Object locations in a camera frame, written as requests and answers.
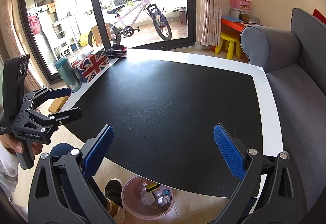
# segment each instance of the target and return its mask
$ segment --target black tabletop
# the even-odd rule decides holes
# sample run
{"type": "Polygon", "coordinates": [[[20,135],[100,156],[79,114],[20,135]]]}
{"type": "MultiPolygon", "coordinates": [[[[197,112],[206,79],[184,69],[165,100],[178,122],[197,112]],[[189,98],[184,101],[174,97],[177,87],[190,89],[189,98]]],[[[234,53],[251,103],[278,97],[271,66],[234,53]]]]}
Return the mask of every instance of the black tabletop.
{"type": "Polygon", "coordinates": [[[262,152],[256,89],[252,76],[243,73],[120,58],[75,107],[83,117],[66,127],[83,142],[109,124],[115,139],[108,159],[193,193],[230,197],[239,182],[213,140],[218,123],[262,152]]]}

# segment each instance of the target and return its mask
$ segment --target sofa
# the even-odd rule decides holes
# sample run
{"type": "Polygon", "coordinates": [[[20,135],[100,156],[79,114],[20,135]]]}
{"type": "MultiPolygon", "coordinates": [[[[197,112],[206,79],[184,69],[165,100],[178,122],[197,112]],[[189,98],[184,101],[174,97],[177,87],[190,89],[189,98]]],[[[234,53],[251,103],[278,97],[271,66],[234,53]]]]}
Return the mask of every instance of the sofa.
{"type": "Polygon", "coordinates": [[[240,43],[249,63],[265,70],[309,211],[326,185],[326,24],[295,8],[291,31],[247,26],[240,43]]]}

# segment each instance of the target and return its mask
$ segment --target thermos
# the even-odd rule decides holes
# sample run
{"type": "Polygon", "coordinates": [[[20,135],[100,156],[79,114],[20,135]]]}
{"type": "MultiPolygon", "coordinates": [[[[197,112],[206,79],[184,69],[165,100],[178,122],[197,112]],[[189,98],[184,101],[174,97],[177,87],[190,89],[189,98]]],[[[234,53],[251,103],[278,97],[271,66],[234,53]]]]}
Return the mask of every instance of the thermos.
{"type": "Polygon", "coordinates": [[[60,58],[55,63],[55,67],[57,68],[62,80],[71,89],[71,92],[74,93],[78,91],[81,87],[81,83],[78,80],[74,70],[72,69],[68,59],[66,57],[60,58]]]}

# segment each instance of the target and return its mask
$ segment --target bicycle wheel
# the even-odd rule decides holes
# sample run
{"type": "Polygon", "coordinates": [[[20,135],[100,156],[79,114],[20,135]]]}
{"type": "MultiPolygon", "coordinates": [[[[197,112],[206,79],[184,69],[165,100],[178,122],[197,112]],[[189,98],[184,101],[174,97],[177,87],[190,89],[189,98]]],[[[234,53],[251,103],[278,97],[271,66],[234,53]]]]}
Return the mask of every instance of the bicycle wheel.
{"type": "MultiPolygon", "coordinates": [[[[117,44],[117,45],[120,45],[120,42],[121,42],[121,36],[118,34],[118,33],[119,33],[118,28],[116,28],[115,26],[112,27],[112,29],[111,29],[111,33],[113,33],[113,34],[117,33],[117,34],[115,35],[115,37],[112,38],[111,44],[112,44],[112,43],[115,43],[115,44],[117,44]]],[[[95,36],[94,36],[92,30],[89,31],[87,42],[88,42],[88,44],[89,44],[91,47],[96,46],[95,36]]]]}
{"type": "Polygon", "coordinates": [[[153,24],[156,29],[156,32],[159,34],[159,36],[164,40],[171,40],[172,39],[172,33],[171,28],[166,20],[165,16],[159,13],[158,11],[155,11],[153,13],[153,24]]]}

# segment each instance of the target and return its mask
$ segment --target bicycle frame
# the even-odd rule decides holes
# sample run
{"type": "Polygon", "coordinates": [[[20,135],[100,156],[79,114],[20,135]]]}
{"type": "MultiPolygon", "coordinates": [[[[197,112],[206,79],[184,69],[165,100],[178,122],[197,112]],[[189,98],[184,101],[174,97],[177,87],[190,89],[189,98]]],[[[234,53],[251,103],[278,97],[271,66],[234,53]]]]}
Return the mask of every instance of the bicycle frame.
{"type": "Polygon", "coordinates": [[[149,0],[143,0],[140,4],[136,5],[134,8],[132,8],[130,11],[128,11],[125,15],[119,16],[118,21],[115,22],[113,26],[111,26],[110,29],[112,29],[117,23],[121,22],[124,27],[126,27],[126,24],[123,22],[123,18],[125,18],[128,14],[130,14],[133,10],[137,9],[139,6],[141,7],[139,12],[137,13],[135,19],[131,23],[131,27],[133,27],[134,23],[136,22],[138,16],[140,15],[141,11],[144,9],[144,6],[151,5],[149,0]]]}

